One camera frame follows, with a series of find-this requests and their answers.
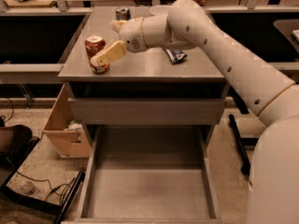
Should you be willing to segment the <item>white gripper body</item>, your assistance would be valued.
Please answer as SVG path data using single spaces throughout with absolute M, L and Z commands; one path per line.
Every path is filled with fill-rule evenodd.
M 143 18 L 135 18 L 124 23 L 120 30 L 120 39 L 132 53 L 146 51 L 142 24 Z

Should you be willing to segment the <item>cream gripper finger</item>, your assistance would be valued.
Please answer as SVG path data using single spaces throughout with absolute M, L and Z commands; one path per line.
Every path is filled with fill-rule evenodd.
M 115 62 L 124 57 L 127 52 L 126 45 L 123 41 L 115 41 L 107 49 L 103 49 L 91 57 L 90 62 L 95 67 Z
M 125 31 L 126 24 L 127 21 L 112 21 L 110 27 L 114 32 L 120 34 Z

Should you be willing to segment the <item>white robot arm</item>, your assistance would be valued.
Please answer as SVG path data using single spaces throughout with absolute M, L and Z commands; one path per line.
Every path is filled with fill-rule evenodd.
M 246 224 L 299 224 L 299 86 L 223 32 L 193 0 L 162 15 L 113 21 L 119 39 L 91 58 L 112 63 L 151 48 L 200 48 L 266 129 L 249 172 Z

